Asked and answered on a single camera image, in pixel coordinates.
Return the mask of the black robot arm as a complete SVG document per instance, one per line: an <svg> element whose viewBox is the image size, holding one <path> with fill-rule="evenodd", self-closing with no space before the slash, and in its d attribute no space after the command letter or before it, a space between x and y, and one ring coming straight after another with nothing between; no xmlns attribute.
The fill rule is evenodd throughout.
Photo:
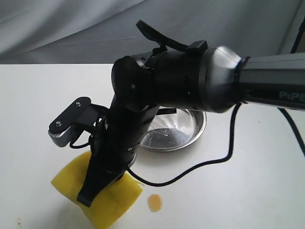
<svg viewBox="0 0 305 229"><path fill-rule="evenodd" d="M224 113L241 103L303 110L305 55L240 57L227 47L154 49L114 62L114 97L98 124L77 201L91 206L121 178L160 107Z"/></svg>

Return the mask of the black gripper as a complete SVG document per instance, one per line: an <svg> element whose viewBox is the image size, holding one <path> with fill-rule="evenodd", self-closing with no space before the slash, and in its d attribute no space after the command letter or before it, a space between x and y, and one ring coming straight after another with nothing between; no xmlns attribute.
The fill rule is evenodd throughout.
<svg viewBox="0 0 305 229"><path fill-rule="evenodd" d="M142 114L106 114L98 118L91 158L77 201L87 207L122 175L135 159L143 139Z"/></svg>

